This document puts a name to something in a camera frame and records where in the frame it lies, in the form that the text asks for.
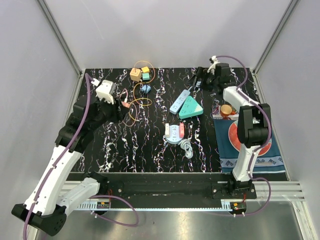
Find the pink plug adapter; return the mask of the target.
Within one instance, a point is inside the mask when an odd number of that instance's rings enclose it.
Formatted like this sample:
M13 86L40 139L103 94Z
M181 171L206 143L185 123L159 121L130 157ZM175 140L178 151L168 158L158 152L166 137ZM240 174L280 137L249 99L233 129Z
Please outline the pink plug adapter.
M185 135L185 125L183 122L179 123L178 133L179 133L179 137L183 139Z

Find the salmon cube charger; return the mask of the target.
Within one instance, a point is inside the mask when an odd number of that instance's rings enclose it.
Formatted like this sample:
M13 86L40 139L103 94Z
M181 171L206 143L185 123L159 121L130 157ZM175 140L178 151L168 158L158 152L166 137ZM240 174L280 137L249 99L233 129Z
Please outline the salmon cube charger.
M122 104L125 108L127 108L127 109L130 108L130 103L128 103L128 102L122 101L121 104Z

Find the white cube charger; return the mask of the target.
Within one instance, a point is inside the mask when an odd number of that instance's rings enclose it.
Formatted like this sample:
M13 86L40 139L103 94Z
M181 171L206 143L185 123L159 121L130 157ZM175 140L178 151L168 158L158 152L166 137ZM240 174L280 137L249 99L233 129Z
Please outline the white cube charger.
M164 135L166 138L170 137L170 125L168 123L165 124L165 132Z

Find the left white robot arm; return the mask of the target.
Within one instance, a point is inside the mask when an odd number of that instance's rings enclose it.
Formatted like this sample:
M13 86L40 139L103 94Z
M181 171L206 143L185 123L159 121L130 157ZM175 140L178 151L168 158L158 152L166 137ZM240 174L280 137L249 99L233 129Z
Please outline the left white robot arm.
M58 132L53 153L38 185L24 203L15 204L12 215L25 225L55 236L67 216L90 197L103 198L108 193L108 179L97 172L87 173L82 183L61 196L60 192L73 166L94 138L94 132L105 123L120 123L128 108L120 99L113 103L81 96Z

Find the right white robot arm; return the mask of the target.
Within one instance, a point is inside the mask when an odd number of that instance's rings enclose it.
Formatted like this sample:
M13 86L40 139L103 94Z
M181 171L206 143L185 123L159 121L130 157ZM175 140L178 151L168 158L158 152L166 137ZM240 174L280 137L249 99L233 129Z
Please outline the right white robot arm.
M246 95L241 86L231 80L231 68L227 63L215 63L213 67L199 66L195 71L194 85L221 94L224 101L238 112L237 137L241 143L233 182L227 185L228 195L239 198L245 192L243 183L253 180L254 164L261 149L272 136L271 107Z

